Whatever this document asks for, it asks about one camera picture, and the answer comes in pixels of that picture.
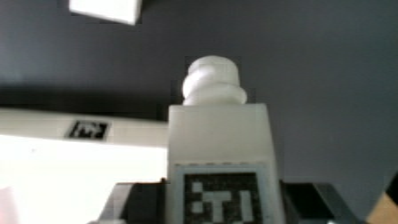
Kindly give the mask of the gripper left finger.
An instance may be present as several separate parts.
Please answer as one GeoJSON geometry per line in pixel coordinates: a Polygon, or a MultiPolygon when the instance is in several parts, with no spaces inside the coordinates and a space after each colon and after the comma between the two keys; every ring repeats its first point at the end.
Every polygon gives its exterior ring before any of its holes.
{"type": "Polygon", "coordinates": [[[118,183],[88,224],[166,224],[166,182],[118,183]]]}

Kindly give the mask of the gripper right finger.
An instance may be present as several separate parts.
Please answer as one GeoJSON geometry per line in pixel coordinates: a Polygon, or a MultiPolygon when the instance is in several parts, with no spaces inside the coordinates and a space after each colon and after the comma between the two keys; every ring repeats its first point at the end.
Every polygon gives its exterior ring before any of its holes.
{"type": "Polygon", "coordinates": [[[283,183],[287,224],[360,224],[330,183],[283,183]]]}

